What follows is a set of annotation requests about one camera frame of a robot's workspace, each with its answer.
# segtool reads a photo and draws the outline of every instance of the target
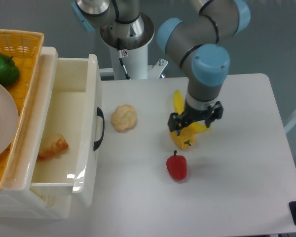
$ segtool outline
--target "wicker basket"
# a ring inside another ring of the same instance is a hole
[[[6,88],[16,103],[19,121],[10,146],[0,154],[0,189],[3,187],[14,158],[25,110],[31,97],[31,90],[35,80],[34,74],[43,41],[44,34],[42,33],[0,30],[0,53],[13,56],[13,61],[20,70],[20,77],[17,82]]]

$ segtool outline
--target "pepper stem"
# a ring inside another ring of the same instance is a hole
[[[189,140],[185,141],[184,143],[185,143],[185,144],[188,144],[190,147],[192,146],[192,145],[189,143]]]

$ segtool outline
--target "blue joint cap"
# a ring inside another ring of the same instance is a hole
[[[234,0],[234,2],[236,3],[239,11],[239,24],[236,32],[238,33],[248,26],[251,19],[251,13],[249,6],[243,0]]]
[[[205,44],[199,47],[192,59],[194,76],[207,86],[218,86],[228,75],[230,56],[221,46]]]
[[[164,53],[166,53],[167,43],[173,30],[181,22],[182,20],[180,20],[179,18],[170,18],[160,26],[157,32],[157,44]]]
[[[85,19],[79,8],[77,7],[75,2],[71,3],[71,7],[74,10],[75,16],[78,18],[81,26],[86,32],[92,32],[95,31],[95,29],[90,25],[90,23]]]

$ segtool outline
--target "cable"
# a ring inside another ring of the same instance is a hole
[[[121,51],[121,48],[120,48],[120,38],[117,38],[117,51]],[[125,73],[125,77],[126,77],[126,80],[130,80],[130,76],[128,75],[127,73],[127,70],[126,70],[126,67],[125,67],[125,64],[123,62],[123,58],[122,56],[119,57],[119,62],[121,64],[121,66],[123,67],[123,70],[124,70],[124,73]]]

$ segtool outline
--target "drawer handle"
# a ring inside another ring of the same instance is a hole
[[[105,125],[104,125],[104,114],[103,114],[103,111],[99,107],[97,109],[97,115],[102,118],[102,120],[103,120],[103,126],[102,126],[102,135],[101,135],[101,138],[98,141],[95,141],[94,142],[94,144],[93,144],[93,151],[96,151],[100,147],[100,145],[101,145],[101,143],[103,141],[103,137],[104,137],[104,128],[105,128]]]

